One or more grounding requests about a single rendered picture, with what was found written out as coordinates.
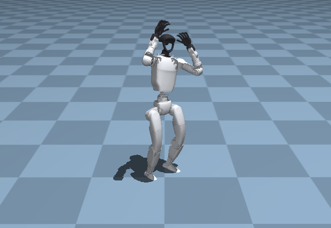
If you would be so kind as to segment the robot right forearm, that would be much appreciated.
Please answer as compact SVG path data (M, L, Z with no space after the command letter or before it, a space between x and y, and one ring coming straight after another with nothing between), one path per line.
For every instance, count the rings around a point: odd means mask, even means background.
M157 48L157 42L158 42L158 38L156 36L154 37L154 39L152 41L150 40L149 46L148 46L147 50L145 51L144 56L147 55L147 56L152 57L154 55L154 51ZM144 56L143 56L143 58L144 58ZM143 58L142 58L142 62L143 62Z

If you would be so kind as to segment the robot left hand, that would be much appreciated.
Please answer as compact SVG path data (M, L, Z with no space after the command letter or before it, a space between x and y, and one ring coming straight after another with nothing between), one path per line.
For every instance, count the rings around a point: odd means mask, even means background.
M188 50L188 48L192 47L193 50L195 51L195 48L194 48L193 44L191 44L191 39L190 39L187 32L179 33L179 35L177 35L177 36L182 40L182 41L180 41L180 40L177 39L177 41L180 42L180 43L183 43L186 46L187 50Z

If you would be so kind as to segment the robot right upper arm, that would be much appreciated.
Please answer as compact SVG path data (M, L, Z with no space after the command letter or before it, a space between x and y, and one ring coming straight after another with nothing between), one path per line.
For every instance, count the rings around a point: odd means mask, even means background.
M156 64L156 61L157 61L156 57L154 57L154 56L150 57L150 56L145 55L143 58L143 65L153 67Z

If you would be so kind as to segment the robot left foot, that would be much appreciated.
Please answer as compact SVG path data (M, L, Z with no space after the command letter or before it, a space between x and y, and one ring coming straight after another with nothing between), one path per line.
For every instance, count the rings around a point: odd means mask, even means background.
M168 164L169 165L169 164ZM171 171L173 171L173 172L180 172L180 170L178 169L178 168L176 168L174 165L169 165L169 166L166 166L166 162L165 163L163 163L162 164L162 166L164 167L164 168L167 168L167 169L169 169L169 170L171 170Z

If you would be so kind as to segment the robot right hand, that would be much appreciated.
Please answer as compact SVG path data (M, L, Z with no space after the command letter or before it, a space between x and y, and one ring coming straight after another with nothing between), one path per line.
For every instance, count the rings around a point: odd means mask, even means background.
M166 23L167 23L167 24L166 24ZM160 36L162 33L164 33L164 32L166 32L166 31L169 30L169 28L164 30L164 28L165 28L167 25L170 25L170 23L168 23L168 21L166 21L166 20L161 20L161 21L159 21L159 23L157 24L157 26L156 26L156 28L155 28L155 33L152 34L150 40L152 41L152 40L154 39L155 36L159 39L159 38L160 38L159 36Z

